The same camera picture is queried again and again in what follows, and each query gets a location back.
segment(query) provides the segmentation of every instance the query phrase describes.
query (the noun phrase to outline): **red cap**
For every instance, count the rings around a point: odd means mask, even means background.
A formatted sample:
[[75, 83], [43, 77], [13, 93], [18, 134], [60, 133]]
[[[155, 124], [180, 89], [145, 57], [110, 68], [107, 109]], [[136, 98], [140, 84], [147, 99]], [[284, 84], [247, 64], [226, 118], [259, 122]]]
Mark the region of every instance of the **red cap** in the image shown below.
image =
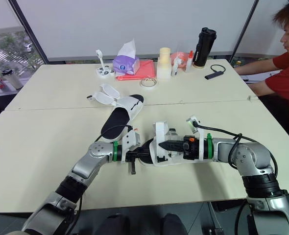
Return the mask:
[[190, 53], [189, 53], [188, 58], [192, 58], [192, 57], [193, 57], [193, 51], [191, 50]]

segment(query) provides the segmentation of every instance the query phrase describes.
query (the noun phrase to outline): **man's arm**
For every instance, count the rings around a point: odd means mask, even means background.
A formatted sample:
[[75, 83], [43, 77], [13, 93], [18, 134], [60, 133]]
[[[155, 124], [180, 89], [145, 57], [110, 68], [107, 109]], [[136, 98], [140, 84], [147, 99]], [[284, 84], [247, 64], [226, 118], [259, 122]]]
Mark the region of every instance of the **man's arm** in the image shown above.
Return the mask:
[[260, 60], [235, 68], [239, 75], [257, 74], [274, 70], [279, 70], [279, 68], [273, 64], [273, 59]]
[[257, 96], [275, 93], [270, 87], [267, 86], [265, 81], [248, 84], [248, 86]]

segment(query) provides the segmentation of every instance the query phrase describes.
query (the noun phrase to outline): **black water bottle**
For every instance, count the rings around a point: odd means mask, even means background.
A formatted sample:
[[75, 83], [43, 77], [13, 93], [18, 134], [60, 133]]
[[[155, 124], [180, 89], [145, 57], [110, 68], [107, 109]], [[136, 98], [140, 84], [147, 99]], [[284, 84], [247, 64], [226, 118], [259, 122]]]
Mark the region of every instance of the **black water bottle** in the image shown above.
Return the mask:
[[202, 28], [201, 33], [199, 34], [199, 42], [193, 56], [193, 64], [195, 67], [204, 67], [205, 63], [207, 62], [207, 58], [211, 51], [214, 40], [216, 38], [216, 31], [208, 28]]

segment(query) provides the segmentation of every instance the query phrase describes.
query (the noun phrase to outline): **white wall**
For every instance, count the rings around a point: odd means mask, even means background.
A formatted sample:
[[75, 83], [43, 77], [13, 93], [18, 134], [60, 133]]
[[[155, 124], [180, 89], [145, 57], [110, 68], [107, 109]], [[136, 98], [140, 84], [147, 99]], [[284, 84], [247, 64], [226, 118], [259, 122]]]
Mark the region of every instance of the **white wall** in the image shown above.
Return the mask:
[[7, 0], [0, 0], [0, 33], [24, 31]]
[[280, 55], [285, 52], [280, 42], [284, 31], [272, 23], [273, 15], [287, 0], [260, 0], [244, 34], [237, 53]]
[[137, 54], [195, 50], [202, 27], [212, 51], [231, 52], [253, 0], [17, 0], [49, 60], [116, 55], [135, 38]]

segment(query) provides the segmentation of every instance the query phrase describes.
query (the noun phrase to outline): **pink bowl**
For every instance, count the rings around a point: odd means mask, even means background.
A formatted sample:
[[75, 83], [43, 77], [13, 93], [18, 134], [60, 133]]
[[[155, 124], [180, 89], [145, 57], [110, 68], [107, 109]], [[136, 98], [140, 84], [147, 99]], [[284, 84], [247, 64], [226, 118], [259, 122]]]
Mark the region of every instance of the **pink bowl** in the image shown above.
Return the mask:
[[[172, 65], [174, 65], [174, 59], [176, 58], [176, 56], [177, 56], [177, 52], [170, 55], [170, 58], [172, 60]], [[178, 58], [182, 59], [182, 63], [179, 64], [178, 67], [180, 67], [180, 68], [186, 67], [188, 56], [189, 56], [189, 53], [178, 52]]]

